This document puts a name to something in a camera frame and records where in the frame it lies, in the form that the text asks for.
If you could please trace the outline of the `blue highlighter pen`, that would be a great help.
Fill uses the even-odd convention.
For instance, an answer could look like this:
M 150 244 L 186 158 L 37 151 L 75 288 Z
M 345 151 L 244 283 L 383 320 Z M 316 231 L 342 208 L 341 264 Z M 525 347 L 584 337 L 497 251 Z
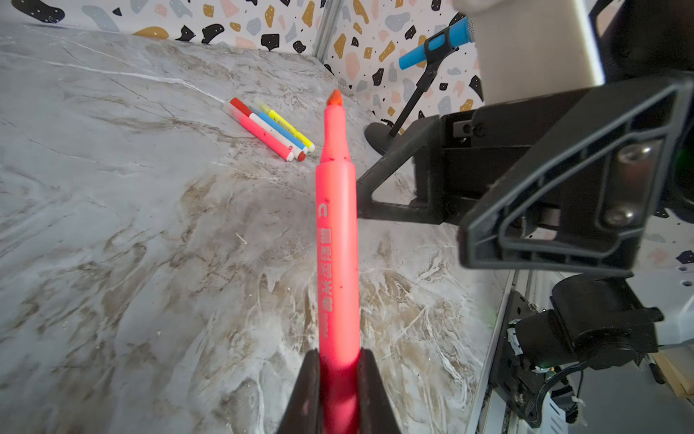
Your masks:
M 287 131 L 276 121 L 271 119 L 271 117 L 269 117 L 269 115 L 267 115 L 262 110 L 259 110 L 258 108 L 251 108 L 251 110 L 261 119 L 263 119 L 267 124 L 269 124 L 269 126 L 274 128 L 274 130 L 276 130 L 282 137 L 284 137 L 287 141 L 292 143 L 292 145 L 296 149 L 296 159 L 298 159 L 299 161 L 303 161 L 305 159 L 305 152 L 307 151 L 307 147 L 299 139 L 297 139 L 292 133 Z

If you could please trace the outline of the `white marker pen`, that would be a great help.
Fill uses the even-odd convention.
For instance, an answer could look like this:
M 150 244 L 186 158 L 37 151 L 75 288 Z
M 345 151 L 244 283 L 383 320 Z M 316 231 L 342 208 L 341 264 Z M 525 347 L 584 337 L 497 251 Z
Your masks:
M 284 137 L 282 137 L 276 130 L 274 130 L 274 128 L 269 126 L 269 124 L 267 124 L 263 119 L 261 119 L 258 115 L 256 115 L 248 106 L 246 106 L 239 99 L 236 99 L 236 98 L 231 99 L 230 103 L 235 108 L 240 110 L 243 114 L 248 116 L 251 120 L 253 120 L 255 123 L 260 125 L 264 130 L 267 131 L 267 133 L 269 133 L 271 136 L 273 136 L 275 139 L 277 139 L 281 144 L 283 144 L 284 146 L 287 146 L 292 151 L 292 153 L 294 155 L 294 160 L 299 161 L 298 159 L 296 159 L 296 149 L 292 145 L 291 142 L 287 141 Z

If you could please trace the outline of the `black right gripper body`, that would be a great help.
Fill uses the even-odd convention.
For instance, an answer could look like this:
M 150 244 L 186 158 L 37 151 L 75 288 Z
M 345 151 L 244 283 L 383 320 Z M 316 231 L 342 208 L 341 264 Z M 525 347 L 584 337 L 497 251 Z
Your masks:
M 558 210 L 563 228 L 638 228 L 658 207 L 693 219 L 693 5 L 463 1 L 484 106 L 448 119 L 447 188 L 464 228 Z

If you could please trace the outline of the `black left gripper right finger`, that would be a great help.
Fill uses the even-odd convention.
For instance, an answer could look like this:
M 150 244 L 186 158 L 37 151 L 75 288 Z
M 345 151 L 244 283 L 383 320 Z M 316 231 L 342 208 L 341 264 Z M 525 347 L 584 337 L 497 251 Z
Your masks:
M 357 374 L 361 434 L 401 434 L 371 350 L 361 349 Z

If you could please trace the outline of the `yellow highlighter pen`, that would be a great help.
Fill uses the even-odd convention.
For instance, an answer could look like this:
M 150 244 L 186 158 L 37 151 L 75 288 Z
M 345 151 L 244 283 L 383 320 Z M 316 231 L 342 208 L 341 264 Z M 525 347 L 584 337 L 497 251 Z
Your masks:
M 301 133 L 296 127 L 294 127 L 292 124 L 290 124 L 286 119 L 284 119 L 276 110 L 273 110 L 269 105 L 267 105 L 264 101 L 261 101 L 260 99 L 256 100 L 256 103 L 258 103 L 258 106 L 260 106 L 260 109 L 269 115 L 269 117 L 276 121 L 276 123 L 280 124 L 285 130 L 287 130 L 289 133 L 291 133 L 296 139 L 298 139 L 303 145 L 305 145 L 309 151 L 314 151 L 316 146 L 314 143 L 306 137 L 303 133 Z

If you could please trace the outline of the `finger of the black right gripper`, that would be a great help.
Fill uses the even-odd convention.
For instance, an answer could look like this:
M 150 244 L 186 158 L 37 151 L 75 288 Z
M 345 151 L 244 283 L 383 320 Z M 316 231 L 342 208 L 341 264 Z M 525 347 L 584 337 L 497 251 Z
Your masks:
M 511 225 L 558 191 L 551 240 Z M 590 90 L 459 225 L 468 269 L 626 274 L 661 202 L 693 210 L 693 77 L 641 77 Z
M 365 220 L 444 224 L 448 221 L 446 121 L 424 118 L 396 137 L 357 181 L 358 216 Z

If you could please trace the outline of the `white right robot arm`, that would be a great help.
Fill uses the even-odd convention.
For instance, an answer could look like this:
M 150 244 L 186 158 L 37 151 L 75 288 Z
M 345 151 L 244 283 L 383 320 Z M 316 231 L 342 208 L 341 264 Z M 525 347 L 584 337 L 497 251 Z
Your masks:
M 474 43 L 476 110 L 370 124 L 380 160 L 358 181 L 363 219 L 458 226 L 468 269 L 563 271 L 538 311 L 512 291 L 491 386 L 531 427 L 578 398 L 567 378 L 639 363 L 693 338 L 687 278 L 633 273 L 650 218 L 693 219 L 693 5 L 460 1 L 462 16 L 400 59 L 441 63 Z

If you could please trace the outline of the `pink highlighter pen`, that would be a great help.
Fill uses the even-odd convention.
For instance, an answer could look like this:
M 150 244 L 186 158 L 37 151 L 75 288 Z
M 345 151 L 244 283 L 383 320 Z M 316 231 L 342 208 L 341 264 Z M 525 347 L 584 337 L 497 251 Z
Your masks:
M 281 144 L 277 139 L 267 133 L 267 131 L 264 130 L 260 125 L 235 108 L 229 101 L 224 103 L 223 109 L 229 116 L 235 119 L 240 126 L 243 126 L 248 132 L 272 149 L 285 161 L 294 160 L 294 155 L 287 146 Z
M 356 169 L 339 90 L 328 98 L 324 120 L 325 144 L 316 168 L 321 403 L 325 433 L 356 433 L 361 352 Z

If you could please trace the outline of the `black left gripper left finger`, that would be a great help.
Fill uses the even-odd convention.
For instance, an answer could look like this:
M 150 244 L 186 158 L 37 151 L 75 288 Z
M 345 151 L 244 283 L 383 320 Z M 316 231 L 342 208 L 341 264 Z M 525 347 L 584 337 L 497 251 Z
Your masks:
M 321 361 L 317 349 L 308 351 L 276 434 L 322 432 Z

